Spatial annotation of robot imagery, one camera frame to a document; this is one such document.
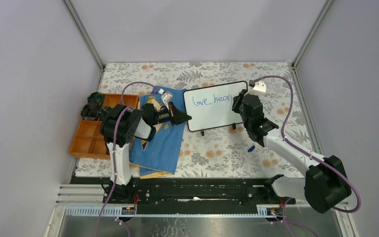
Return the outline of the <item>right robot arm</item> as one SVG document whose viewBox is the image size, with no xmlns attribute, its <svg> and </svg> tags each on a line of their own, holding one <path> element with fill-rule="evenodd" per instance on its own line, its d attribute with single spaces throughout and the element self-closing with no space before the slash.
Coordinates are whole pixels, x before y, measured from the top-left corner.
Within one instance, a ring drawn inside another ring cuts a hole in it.
<svg viewBox="0 0 379 237">
<path fill-rule="evenodd" d="M 288 161 L 303 178 L 275 175 L 266 180 L 263 196 L 269 203 L 281 198 L 306 201 L 315 211 L 325 213 L 351 196 L 353 188 L 342 161 L 307 151 L 282 135 L 282 130 L 268 120 L 257 95 L 242 90 L 233 99 L 232 111 L 239 114 L 251 140 Z"/>
</svg>

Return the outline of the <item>black framed whiteboard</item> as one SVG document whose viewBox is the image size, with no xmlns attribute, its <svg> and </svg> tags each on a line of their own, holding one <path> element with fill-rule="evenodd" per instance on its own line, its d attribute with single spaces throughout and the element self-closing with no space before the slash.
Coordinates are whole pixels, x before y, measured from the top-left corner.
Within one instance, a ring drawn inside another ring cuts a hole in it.
<svg viewBox="0 0 379 237">
<path fill-rule="evenodd" d="M 248 88 L 245 81 L 219 84 L 187 90 L 183 93 L 190 132 L 242 123 L 241 116 L 232 111 L 233 98 Z"/>
</svg>

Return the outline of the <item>blue marker cap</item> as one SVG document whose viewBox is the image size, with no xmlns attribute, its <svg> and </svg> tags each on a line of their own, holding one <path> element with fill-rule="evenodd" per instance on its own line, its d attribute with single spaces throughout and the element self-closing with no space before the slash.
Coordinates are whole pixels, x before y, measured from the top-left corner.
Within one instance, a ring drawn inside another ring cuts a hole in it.
<svg viewBox="0 0 379 237">
<path fill-rule="evenodd" d="M 249 149 L 248 149 L 248 152 L 252 152 L 253 150 L 255 149 L 255 146 L 251 146 Z"/>
</svg>

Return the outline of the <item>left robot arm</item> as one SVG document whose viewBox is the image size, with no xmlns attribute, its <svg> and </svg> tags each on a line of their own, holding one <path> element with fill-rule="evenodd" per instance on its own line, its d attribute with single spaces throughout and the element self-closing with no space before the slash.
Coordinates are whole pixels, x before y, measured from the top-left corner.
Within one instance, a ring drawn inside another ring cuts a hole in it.
<svg viewBox="0 0 379 237">
<path fill-rule="evenodd" d="M 134 138 L 150 142 L 156 134 L 156 125 L 170 122 L 180 125 L 191 120 L 186 112 L 179 110 L 173 102 L 159 110 L 154 104 L 146 103 L 141 109 L 117 104 L 102 120 L 100 134 L 103 136 L 111 160 L 110 194 L 122 203 L 133 198 L 129 146 Z"/>
</svg>

